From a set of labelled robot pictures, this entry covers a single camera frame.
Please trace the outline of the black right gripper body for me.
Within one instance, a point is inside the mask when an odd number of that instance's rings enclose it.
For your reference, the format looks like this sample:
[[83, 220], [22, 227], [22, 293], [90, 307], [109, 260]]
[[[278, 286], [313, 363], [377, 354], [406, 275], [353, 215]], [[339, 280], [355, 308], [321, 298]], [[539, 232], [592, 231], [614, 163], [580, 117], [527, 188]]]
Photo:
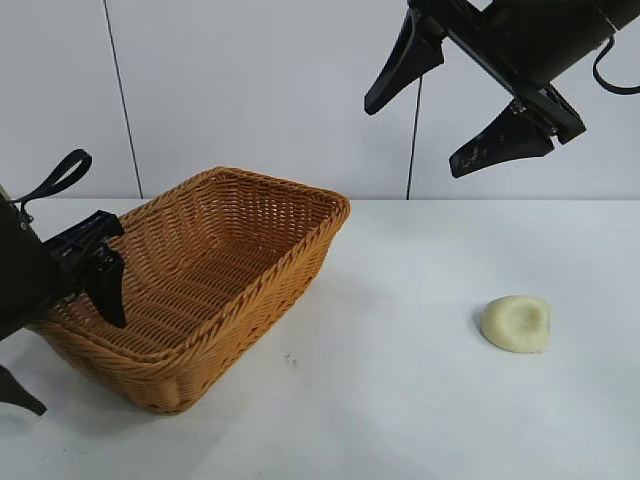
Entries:
[[411, 1], [512, 96], [520, 112], [566, 143], [586, 127], [553, 81], [614, 36], [617, 1]]

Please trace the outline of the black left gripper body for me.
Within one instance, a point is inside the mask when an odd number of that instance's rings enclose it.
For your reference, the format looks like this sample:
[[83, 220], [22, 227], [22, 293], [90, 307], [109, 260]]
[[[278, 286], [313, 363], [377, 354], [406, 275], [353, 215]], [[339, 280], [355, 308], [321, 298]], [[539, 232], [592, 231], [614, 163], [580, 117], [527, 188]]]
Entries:
[[86, 294], [84, 279], [91, 257], [101, 244], [123, 234], [116, 215], [98, 210], [43, 242], [27, 217], [3, 198], [1, 337], [36, 322], [54, 306]]

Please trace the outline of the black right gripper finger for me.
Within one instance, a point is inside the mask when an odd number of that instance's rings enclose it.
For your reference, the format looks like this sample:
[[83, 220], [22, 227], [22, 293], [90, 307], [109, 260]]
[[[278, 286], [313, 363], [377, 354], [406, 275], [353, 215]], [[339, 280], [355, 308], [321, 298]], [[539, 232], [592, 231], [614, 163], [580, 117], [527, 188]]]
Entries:
[[408, 9], [400, 33], [380, 74], [364, 97], [374, 115], [425, 73], [444, 63], [445, 30], [431, 17]]
[[549, 135], [511, 102], [484, 130], [449, 158], [454, 178], [512, 160], [543, 157], [554, 150]]

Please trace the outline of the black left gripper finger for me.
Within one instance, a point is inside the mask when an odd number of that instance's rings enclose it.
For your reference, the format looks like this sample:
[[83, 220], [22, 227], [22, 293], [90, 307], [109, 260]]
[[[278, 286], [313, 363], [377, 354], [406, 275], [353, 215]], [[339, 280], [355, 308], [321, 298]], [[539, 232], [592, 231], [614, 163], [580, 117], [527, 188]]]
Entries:
[[4, 366], [0, 367], [0, 401], [42, 416], [47, 407], [29, 393]]
[[122, 298], [124, 269], [121, 255], [101, 244], [84, 279], [84, 291], [94, 307], [107, 323], [120, 329], [127, 325]]

